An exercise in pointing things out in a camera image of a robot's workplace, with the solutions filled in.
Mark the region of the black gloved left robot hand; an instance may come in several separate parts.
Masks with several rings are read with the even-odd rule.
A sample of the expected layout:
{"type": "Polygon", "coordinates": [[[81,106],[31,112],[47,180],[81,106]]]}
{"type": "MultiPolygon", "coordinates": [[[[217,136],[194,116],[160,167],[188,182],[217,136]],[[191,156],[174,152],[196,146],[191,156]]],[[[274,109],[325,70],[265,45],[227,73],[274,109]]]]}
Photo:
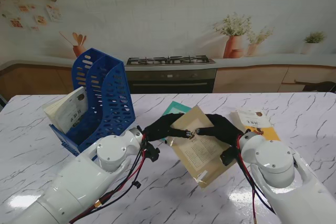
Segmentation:
{"type": "Polygon", "coordinates": [[[174,129],[171,127],[171,125],[183,115],[184,115],[183,113],[179,114],[170,113],[161,116],[158,120],[156,120],[154,123],[147,126],[143,130],[145,138],[149,142],[153,142],[166,137],[182,137],[182,138],[191,137],[192,133],[190,131],[174,129]]]}

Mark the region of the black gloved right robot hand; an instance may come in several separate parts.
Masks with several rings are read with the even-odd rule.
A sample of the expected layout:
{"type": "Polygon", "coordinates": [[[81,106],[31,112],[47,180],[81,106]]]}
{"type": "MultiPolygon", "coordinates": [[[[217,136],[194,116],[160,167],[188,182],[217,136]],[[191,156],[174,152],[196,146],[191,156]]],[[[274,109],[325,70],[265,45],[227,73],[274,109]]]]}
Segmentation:
{"type": "Polygon", "coordinates": [[[219,141],[236,147],[237,139],[239,136],[243,135],[243,132],[222,115],[206,114],[206,116],[213,126],[196,129],[196,134],[214,136],[219,141]]]}

